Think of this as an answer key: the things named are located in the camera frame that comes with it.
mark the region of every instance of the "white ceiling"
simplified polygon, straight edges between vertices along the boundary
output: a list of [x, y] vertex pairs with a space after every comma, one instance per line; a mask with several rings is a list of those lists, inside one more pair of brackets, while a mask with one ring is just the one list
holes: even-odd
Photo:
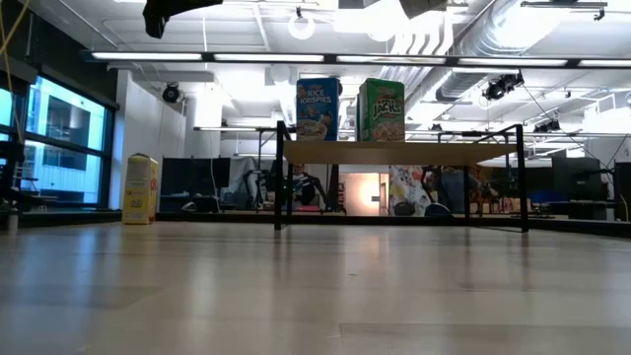
[[[468, 0], [469, 11], [457, 18], [455, 33], [463, 24], [472, 19], [488, 0]], [[625, 57], [631, 54], [631, 6], [629, 13], [625, 7], [629, 0], [610, 0], [614, 11], [601, 22], [592, 20], [593, 12], [574, 15], [561, 23], [550, 35], [533, 46], [526, 55], [602, 55]], [[142, 18], [143, 4], [116, 3], [113, 0], [33, 0], [32, 8], [56, 27], [83, 43], [88, 48], [98, 50], [209, 50], [209, 51], [265, 51], [278, 52], [349, 52], [383, 53], [388, 52], [389, 44], [370, 39], [366, 34], [340, 34], [331, 24], [335, 19], [335, 0], [321, 2], [325, 10], [313, 12], [317, 15], [315, 34], [307, 40], [293, 38], [287, 24], [293, 14], [291, 9], [279, 10], [261, 8], [261, 21], [264, 35], [251, 8], [235, 6], [215, 6], [191, 11], [171, 18], [163, 39], [150, 38], [144, 31]], [[205, 19], [206, 42], [202, 19]], [[264, 82], [262, 65], [235, 66], [217, 64], [157, 64], [147, 70], [164, 71], [211, 71], [228, 93], [235, 99], [236, 111], [243, 116], [269, 116], [272, 109], [278, 108], [273, 89], [270, 93], [258, 92]], [[313, 72], [349, 77], [361, 83], [365, 78], [379, 76], [381, 69], [376, 67], [350, 66], [297, 66], [299, 72]], [[565, 88], [631, 88], [629, 71], [584, 71], [584, 70], [525, 70], [526, 86], [541, 100], [544, 109], [576, 103], [572, 99], [559, 98], [559, 91]], [[479, 98], [481, 89], [473, 92], [472, 100]], [[445, 125], [452, 129], [479, 127], [488, 121], [522, 121], [541, 114], [538, 106], [528, 102], [524, 92], [508, 95], [504, 100], [483, 109], [478, 105], [454, 106], [449, 110], [452, 119]], [[565, 114], [571, 120], [582, 116], [580, 106]]]

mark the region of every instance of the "ceiling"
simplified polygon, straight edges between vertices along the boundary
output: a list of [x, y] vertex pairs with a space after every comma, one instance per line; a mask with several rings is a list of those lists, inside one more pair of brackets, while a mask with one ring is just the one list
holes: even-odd
[[[457, 34], [477, 15], [489, 0], [458, 0], [464, 10], [452, 15], [454, 34]], [[337, 1], [320, 1], [315, 10], [305, 10], [315, 18], [315, 33], [306, 40], [296, 39], [288, 31], [294, 10], [272, 8], [263, 3], [254, 5], [223, 5], [191, 11], [171, 18], [163, 39], [150, 38], [144, 31], [143, 4], [119, 3], [113, 0], [32, 0], [32, 8], [60, 30], [94, 50], [162, 50], [162, 51], [275, 51], [275, 52], [337, 52], [386, 53], [392, 52], [395, 39], [383, 42], [367, 34], [340, 33], [335, 30], [339, 14]], [[593, 20], [595, 11], [573, 11], [566, 14], [551, 33], [524, 55], [532, 56], [613, 56], [631, 54], [631, 1], [609, 0], [605, 18]], [[515, 29], [509, 36], [521, 36], [525, 27]], [[273, 87], [265, 87], [265, 65], [228, 64], [163, 64], [146, 65], [143, 75], [157, 72], [212, 72], [232, 98], [232, 108], [225, 109], [231, 118], [269, 117], [280, 108]], [[357, 90], [368, 77], [379, 77], [383, 69], [365, 66], [296, 66], [298, 73], [320, 73], [343, 77], [348, 86], [345, 92]], [[562, 107], [560, 119], [568, 124], [580, 124], [584, 109], [606, 97], [607, 90], [631, 89], [629, 71], [585, 70], [524, 70], [526, 87], [543, 109]], [[410, 110], [408, 123], [418, 129], [428, 129], [439, 120], [444, 129], [482, 129], [510, 125], [542, 115], [524, 89], [506, 96], [491, 107], [480, 100], [485, 83], [469, 90], [459, 105], [439, 110], [424, 108]], [[568, 91], [570, 98], [565, 98]], [[444, 111], [449, 116], [434, 114]]]

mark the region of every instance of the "floor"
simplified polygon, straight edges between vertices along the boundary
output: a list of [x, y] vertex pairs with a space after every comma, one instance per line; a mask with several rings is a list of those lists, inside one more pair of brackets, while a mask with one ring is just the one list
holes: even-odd
[[629, 354], [631, 243], [158, 223], [0, 237], [0, 354]]

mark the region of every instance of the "rice krispies box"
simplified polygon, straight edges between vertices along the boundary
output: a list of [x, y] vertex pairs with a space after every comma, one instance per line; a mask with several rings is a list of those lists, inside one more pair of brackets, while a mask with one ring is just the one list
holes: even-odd
[[302, 79], [296, 96], [296, 136], [302, 141], [336, 141], [339, 109], [337, 78]]
[[361, 141], [404, 142], [405, 86], [368, 79], [361, 86], [359, 96]]

